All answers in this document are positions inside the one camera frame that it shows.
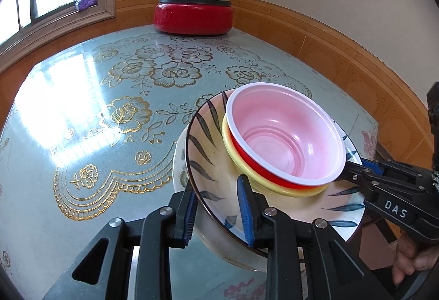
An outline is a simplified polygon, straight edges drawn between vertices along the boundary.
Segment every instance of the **yellow bowl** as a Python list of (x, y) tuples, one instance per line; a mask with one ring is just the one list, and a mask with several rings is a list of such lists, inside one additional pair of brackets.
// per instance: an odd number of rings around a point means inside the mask
[(253, 188), (257, 189), (260, 192), (263, 192), (263, 189), (268, 189), (270, 191), (276, 192), (277, 194), (289, 197), (310, 197), (315, 196), (322, 191), (324, 191), (329, 184), (316, 186), (314, 188), (306, 189), (306, 190), (297, 190), (293, 188), (287, 188), (275, 184), (265, 177), (259, 175), (256, 171), (254, 171), (249, 164), (247, 164), (243, 158), (236, 151), (235, 146), (233, 145), (233, 141), (230, 135), (229, 125), (227, 124), (226, 117), (223, 118), (223, 123), (221, 125), (221, 130), (223, 134), (224, 145), (229, 153), (231, 159), (235, 163), (236, 167), (245, 175), (249, 177), (250, 184)]

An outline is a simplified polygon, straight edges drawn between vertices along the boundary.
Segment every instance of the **tile wainscoting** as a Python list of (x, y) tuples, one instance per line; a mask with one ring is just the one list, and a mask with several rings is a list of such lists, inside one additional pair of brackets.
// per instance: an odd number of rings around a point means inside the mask
[[(378, 141), (400, 161), (431, 167), (427, 108), (385, 63), (349, 37), (308, 16), (259, 0), (231, 0), (235, 28), (299, 58), (342, 88), (377, 121)], [(75, 44), (151, 24), (158, 0), (116, 0), (116, 17), (71, 31), (0, 74), (0, 125), (34, 65)]]

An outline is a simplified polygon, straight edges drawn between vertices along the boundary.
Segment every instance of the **black lid rim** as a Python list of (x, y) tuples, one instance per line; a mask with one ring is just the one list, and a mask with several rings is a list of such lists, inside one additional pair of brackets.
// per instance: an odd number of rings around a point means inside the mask
[(217, 7), (229, 7), (232, 5), (230, 0), (159, 0), (159, 2), (167, 2), (170, 4), (215, 5)]

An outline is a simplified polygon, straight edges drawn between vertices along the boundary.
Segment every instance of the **bowl base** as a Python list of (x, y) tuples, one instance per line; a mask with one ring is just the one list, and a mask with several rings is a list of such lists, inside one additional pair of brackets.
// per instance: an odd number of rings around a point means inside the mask
[(281, 129), (272, 126), (255, 127), (243, 135), (253, 151), (269, 164), (287, 174), (300, 177), (305, 156), (298, 142)]

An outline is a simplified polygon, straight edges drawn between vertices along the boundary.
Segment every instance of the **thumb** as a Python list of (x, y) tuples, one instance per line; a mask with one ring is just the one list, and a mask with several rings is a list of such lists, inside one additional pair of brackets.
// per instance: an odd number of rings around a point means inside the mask
[(439, 247), (435, 245), (423, 252), (420, 252), (414, 259), (414, 267), (416, 270), (432, 269), (436, 264), (439, 256)]

